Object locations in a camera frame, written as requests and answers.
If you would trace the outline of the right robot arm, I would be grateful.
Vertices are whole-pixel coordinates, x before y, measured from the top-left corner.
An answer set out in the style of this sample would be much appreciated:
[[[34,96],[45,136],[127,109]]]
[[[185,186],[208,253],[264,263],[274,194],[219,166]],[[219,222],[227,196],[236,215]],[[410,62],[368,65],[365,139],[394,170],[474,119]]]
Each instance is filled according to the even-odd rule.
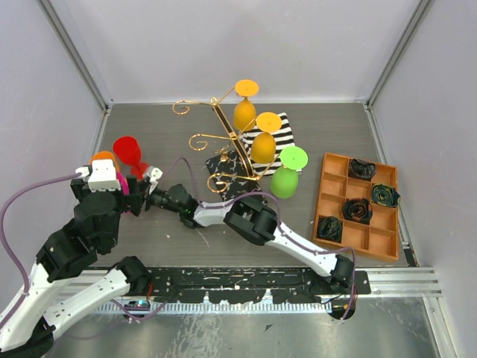
[[[279,220],[278,213],[251,192],[222,203],[199,201],[181,184],[168,190],[155,189],[146,198],[146,208],[158,207],[176,213],[187,227],[226,225],[242,239],[257,246],[271,246],[306,264],[326,279],[330,290],[345,293],[353,285],[355,263],[334,251],[319,247]]]

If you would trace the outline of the yellow wine glass cluster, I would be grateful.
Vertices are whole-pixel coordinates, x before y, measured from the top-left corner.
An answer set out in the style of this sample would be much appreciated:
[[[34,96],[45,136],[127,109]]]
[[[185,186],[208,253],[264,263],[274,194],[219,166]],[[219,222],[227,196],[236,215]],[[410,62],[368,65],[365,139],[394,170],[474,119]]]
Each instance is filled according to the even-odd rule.
[[[242,79],[235,84],[235,91],[241,101],[234,109],[233,124],[241,132],[249,131],[253,128],[256,118],[256,108],[249,97],[258,93],[259,85],[253,80]]]

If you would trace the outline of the green plastic wine glass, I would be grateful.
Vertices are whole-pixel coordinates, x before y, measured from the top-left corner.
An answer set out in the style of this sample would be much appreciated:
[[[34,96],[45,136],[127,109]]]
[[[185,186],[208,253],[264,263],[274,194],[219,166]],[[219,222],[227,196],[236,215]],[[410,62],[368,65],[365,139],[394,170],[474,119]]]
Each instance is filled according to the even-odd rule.
[[[308,154],[299,146],[284,148],[279,155],[281,166],[274,172],[270,190],[278,198],[291,198],[299,183],[299,171],[308,163]]]

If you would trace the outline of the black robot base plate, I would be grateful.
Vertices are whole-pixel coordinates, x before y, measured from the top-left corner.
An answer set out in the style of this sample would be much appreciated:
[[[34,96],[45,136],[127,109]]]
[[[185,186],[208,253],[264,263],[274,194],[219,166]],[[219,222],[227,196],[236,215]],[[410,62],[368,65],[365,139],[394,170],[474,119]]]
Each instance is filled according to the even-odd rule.
[[[273,304],[323,303],[344,299],[351,289],[334,290],[325,278],[305,267],[156,267],[150,282],[127,297],[152,297],[154,302],[257,304],[270,293]]]

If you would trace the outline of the pink plastic wine glass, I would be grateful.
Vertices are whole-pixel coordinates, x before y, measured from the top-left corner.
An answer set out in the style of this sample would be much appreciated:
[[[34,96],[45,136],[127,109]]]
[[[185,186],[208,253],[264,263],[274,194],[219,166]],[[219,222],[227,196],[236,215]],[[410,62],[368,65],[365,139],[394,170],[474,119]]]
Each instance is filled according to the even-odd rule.
[[[127,213],[130,211],[126,201],[127,196],[129,195],[129,187],[121,172],[116,172],[116,179],[120,185],[120,190],[115,194],[116,203],[120,213]]]

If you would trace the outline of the gold wine glass rack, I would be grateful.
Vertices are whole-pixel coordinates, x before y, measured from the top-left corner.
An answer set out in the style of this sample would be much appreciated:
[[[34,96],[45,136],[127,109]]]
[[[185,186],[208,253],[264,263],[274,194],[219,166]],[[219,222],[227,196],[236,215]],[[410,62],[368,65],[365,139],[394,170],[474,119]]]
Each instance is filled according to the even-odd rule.
[[[227,92],[236,92],[235,85]],[[251,163],[252,159],[242,144],[241,135],[248,131],[237,130],[233,120],[227,119],[221,107],[221,102],[225,98],[225,96],[212,97],[206,105],[212,108],[227,135],[195,134],[189,138],[189,147],[194,151],[203,151],[207,148],[209,139],[220,139],[227,143],[215,152],[214,157],[206,160],[206,166],[210,173],[207,180],[208,188],[227,201],[245,192],[258,191],[258,181],[263,175],[255,174]]]

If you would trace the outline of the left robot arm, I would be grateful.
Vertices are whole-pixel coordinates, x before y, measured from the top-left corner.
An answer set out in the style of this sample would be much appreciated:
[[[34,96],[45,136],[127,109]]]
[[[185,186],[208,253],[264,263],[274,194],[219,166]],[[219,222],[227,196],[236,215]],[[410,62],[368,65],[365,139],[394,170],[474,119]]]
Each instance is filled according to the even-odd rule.
[[[128,175],[128,191],[120,186],[92,189],[86,168],[76,174],[30,185],[7,200],[1,214],[21,195],[41,186],[69,181],[78,204],[72,219],[52,233],[39,249],[30,271],[1,244],[19,269],[23,285],[1,314],[1,356],[42,357],[73,324],[102,304],[123,295],[142,295],[152,284],[151,273],[136,256],[125,257],[96,283],[69,299],[57,296],[81,273],[116,246],[123,213],[139,215],[149,188],[148,180]]]

